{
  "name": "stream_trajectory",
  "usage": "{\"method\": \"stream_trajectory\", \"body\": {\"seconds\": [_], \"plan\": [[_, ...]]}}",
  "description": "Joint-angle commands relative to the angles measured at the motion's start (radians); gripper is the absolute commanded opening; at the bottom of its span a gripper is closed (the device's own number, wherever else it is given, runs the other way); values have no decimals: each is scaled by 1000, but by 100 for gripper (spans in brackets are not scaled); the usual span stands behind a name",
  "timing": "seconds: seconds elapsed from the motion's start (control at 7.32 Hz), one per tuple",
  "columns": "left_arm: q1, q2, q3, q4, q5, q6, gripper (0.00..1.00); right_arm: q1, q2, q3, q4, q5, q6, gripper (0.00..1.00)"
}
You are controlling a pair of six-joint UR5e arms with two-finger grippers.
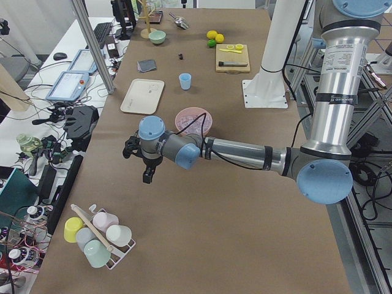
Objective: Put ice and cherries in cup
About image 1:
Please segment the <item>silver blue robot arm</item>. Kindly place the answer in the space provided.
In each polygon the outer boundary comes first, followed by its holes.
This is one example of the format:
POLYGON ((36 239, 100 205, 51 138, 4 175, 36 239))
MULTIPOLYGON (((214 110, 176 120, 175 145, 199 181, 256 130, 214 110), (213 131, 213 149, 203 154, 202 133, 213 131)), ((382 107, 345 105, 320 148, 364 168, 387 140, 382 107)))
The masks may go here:
POLYGON ((295 180, 301 193, 329 205, 346 198, 353 185, 347 147, 350 123, 369 43, 380 33, 390 1, 317 1, 313 38, 326 46, 312 114, 311 134, 300 148, 273 148, 166 129, 157 116, 138 127, 137 155, 146 164, 143 181, 170 159, 190 169, 198 158, 218 157, 250 170, 272 170, 295 180))

